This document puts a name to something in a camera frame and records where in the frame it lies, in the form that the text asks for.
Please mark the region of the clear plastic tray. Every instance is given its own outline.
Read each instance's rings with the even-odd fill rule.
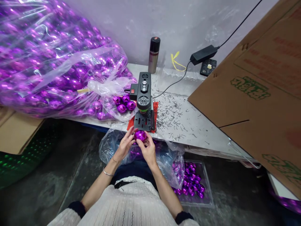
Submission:
[[[193,160],[186,160],[186,159],[185,162],[192,162],[197,165],[195,173],[201,176],[202,180],[200,181],[200,184],[204,185],[206,190],[204,192],[203,199],[201,199],[197,194],[195,194],[195,196],[177,194],[182,206],[198,206],[198,207],[213,208],[214,207],[213,197],[212,197],[212,192],[211,192],[205,164],[200,161],[193,161]]]

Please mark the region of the green mesh basket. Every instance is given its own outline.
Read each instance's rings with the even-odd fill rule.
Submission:
[[[47,119],[21,155],[0,152],[0,189],[34,170],[56,145],[59,131],[58,120]]]

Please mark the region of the power strip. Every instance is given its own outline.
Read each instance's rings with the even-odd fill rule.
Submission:
[[[202,63],[200,74],[208,77],[216,68],[216,60],[208,59]]]

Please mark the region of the white knit sweater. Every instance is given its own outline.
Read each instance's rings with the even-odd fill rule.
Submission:
[[[51,221],[49,226],[177,225],[150,182],[138,177],[128,177],[122,180],[136,182],[119,189],[109,185],[82,219],[74,210],[66,209]],[[198,223],[187,219],[180,225],[197,226]]]

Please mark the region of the hand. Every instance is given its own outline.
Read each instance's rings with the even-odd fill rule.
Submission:
[[[138,130],[137,128],[134,129],[134,126],[132,126],[127,131],[125,136],[122,138],[122,140],[120,141],[119,148],[117,149],[117,151],[115,152],[115,154],[113,156],[113,160],[115,162],[121,162],[121,160],[123,160],[125,158],[125,156],[129,152],[130,147],[132,146],[133,143],[135,143],[135,140],[133,140],[133,138],[134,138],[134,133],[137,130]]]
[[[146,131],[145,133],[147,135],[146,141],[143,143],[141,140],[137,139],[136,142],[141,148],[143,157],[147,162],[149,168],[152,169],[153,167],[157,166],[155,144],[150,134]]]

